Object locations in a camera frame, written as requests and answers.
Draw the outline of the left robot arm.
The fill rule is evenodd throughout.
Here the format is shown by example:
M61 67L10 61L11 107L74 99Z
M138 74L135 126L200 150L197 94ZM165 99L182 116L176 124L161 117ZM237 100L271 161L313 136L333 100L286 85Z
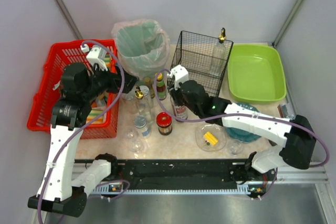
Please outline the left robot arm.
M97 64L89 70L84 63L71 63L60 80L60 98L50 119L50 149L44 179L38 193L28 200L28 207L65 216L79 217L90 193L105 178L118 172L117 158L100 154L92 165L72 179L79 140L88 126L91 104L104 92L121 96L135 86L138 78L115 64L115 72L101 70Z

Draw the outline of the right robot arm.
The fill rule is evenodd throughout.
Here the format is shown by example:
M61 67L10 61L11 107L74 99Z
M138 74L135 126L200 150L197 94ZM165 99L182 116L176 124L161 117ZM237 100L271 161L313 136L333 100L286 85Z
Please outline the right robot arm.
M287 165L301 170L310 167L316 138L312 136L313 130L304 116L289 120L257 114L230 100L210 96L194 80L179 87L170 83L167 89L175 102L186 106L207 123L244 130L275 143L265 151L251 153L245 162L246 171L264 174Z

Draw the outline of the black cap clear bottle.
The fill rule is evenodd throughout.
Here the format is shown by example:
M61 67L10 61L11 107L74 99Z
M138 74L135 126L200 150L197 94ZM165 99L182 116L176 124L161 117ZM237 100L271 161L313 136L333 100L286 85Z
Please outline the black cap clear bottle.
M183 120L188 119L188 111L186 106L184 105L177 105L173 99L170 97L170 102L173 110L173 114L177 117L177 121L183 122Z

